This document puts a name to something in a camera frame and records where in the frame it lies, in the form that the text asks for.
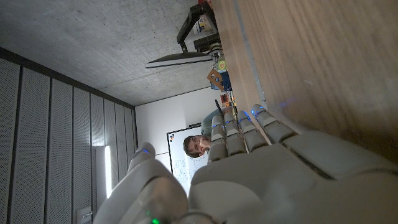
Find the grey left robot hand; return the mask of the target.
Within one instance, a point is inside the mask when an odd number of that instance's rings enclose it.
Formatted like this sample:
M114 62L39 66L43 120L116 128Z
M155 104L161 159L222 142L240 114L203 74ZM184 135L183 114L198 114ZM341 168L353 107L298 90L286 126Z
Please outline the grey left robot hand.
M144 143L95 223L396 223L397 165L260 105L212 121L207 165L185 190Z

